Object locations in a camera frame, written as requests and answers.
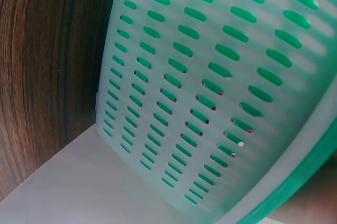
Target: green plastic basket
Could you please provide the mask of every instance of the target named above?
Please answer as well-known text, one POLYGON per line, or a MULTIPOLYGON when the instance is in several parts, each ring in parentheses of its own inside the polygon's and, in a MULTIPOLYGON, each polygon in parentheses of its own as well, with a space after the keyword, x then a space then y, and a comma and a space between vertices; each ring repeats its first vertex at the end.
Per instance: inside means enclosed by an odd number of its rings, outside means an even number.
POLYGON ((97 127, 193 223, 257 223, 337 148, 337 0, 114 0, 97 127))

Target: white surface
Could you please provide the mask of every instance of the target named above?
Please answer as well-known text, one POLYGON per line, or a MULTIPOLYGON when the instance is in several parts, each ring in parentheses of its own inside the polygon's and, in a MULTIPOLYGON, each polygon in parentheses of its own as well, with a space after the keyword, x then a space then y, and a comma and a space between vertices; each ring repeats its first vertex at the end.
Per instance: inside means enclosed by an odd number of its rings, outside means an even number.
POLYGON ((189 224, 107 146, 95 126, 0 204, 0 223, 189 224))

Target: green rim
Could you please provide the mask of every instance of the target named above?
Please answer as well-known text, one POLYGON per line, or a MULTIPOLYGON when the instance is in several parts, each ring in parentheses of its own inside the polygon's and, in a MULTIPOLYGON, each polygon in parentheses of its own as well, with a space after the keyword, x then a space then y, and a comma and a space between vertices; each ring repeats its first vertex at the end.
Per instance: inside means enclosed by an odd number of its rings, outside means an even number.
POLYGON ((238 224, 258 223, 297 192, 337 149, 337 118, 294 172, 238 224))

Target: wooden surface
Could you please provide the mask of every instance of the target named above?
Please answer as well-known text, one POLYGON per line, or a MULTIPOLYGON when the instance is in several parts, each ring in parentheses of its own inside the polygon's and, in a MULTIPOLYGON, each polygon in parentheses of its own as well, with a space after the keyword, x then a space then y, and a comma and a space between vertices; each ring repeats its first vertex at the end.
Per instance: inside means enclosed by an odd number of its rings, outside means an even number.
POLYGON ((112 0, 0 0, 0 201, 94 123, 112 0))

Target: wood grain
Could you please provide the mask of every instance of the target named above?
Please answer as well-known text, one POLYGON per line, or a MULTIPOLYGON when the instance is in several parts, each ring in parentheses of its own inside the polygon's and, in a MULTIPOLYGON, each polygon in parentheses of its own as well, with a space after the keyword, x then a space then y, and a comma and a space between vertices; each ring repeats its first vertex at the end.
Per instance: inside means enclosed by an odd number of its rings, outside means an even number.
POLYGON ((112 0, 0 0, 0 201, 94 123, 112 0))

